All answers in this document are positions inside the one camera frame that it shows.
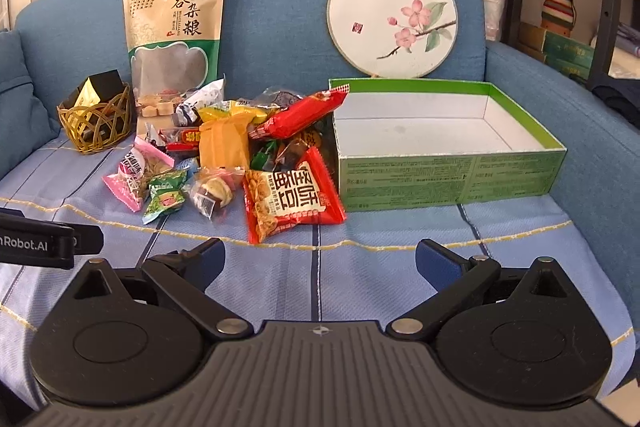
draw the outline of open cardboard box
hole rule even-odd
[[[488,82],[347,78],[334,112],[347,210],[469,203],[547,193],[565,147]]]

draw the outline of yellow snack package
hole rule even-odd
[[[225,100],[210,107],[204,107],[198,109],[198,114],[204,123],[212,120],[219,120],[220,118],[226,118],[228,116],[234,116],[236,114],[250,114],[252,115],[251,123],[259,125],[267,120],[268,113],[259,108],[245,103],[237,102],[236,100]]]
[[[249,168],[247,126],[254,116],[240,112],[200,126],[200,166],[209,169]]]

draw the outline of pink flower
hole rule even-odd
[[[402,29],[394,36],[396,37],[396,45],[402,46],[403,48],[410,48],[416,39],[409,28]]]
[[[412,28],[415,28],[418,24],[421,24],[422,26],[429,25],[431,10],[423,8],[421,0],[414,0],[410,8],[405,6],[401,11],[403,15],[409,17],[409,26]]]

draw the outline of sofa armrest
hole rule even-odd
[[[551,195],[640,327],[640,132],[574,81],[499,42],[487,43],[485,80],[567,148]]]

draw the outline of triangular hole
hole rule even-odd
[[[80,289],[74,296],[74,299],[88,299],[89,297],[104,297],[110,295],[111,291],[107,285],[107,281],[98,270],[89,272],[89,275],[80,286]]]
[[[562,285],[551,271],[543,271],[540,274],[531,293],[533,293],[533,295],[543,295],[545,297],[566,297],[564,288],[562,288]]]

